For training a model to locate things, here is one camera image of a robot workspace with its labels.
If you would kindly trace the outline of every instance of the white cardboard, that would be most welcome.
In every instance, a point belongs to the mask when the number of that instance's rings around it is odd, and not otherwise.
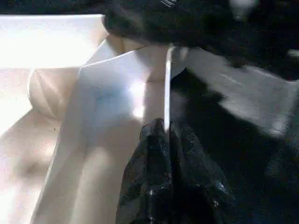
[[[141,127],[169,115],[165,60],[148,46],[81,68],[32,224],[114,223]]]

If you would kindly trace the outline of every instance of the black cloth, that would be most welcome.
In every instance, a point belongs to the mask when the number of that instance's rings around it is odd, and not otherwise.
[[[235,196],[231,223],[298,223],[298,147],[233,116],[223,99],[187,70],[171,81],[171,120],[190,126],[221,167]]]
[[[170,145],[162,119],[142,128],[124,171],[117,224],[226,224],[234,196],[219,166],[192,129],[171,123]]]

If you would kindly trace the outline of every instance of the white box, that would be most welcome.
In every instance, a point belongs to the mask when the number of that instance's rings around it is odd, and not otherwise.
[[[166,51],[147,46],[112,53],[80,69],[32,224],[114,223],[141,127],[154,118],[169,124]]]

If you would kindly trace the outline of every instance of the white plastic surface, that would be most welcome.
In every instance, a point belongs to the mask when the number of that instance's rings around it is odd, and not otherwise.
[[[1,15],[0,68],[82,66],[107,36],[102,15]]]
[[[148,46],[81,68],[32,224],[114,223],[141,127],[164,117],[165,60]]]
[[[140,44],[109,35],[86,64],[107,60],[136,48],[140,48]],[[28,78],[28,98],[33,108],[53,122],[62,121],[79,69],[79,66],[34,69]]]

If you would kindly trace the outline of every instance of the black object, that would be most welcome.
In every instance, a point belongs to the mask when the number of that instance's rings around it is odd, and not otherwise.
[[[235,196],[231,223],[298,223],[298,145],[288,146],[296,135],[268,136],[223,109],[223,99],[187,70],[171,81],[171,120],[189,125],[221,167]]]
[[[199,46],[235,67],[248,64],[299,79],[299,59],[288,55],[299,49],[299,1],[260,0],[242,21],[232,2],[238,1],[111,0],[105,27],[140,42]]]
[[[142,128],[124,171],[116,223],[230,223],[234,196],[193,131],[172,123],[170,142],[162,119]]]
[[[2,0],[0,14],[105,14],[107,0]]]

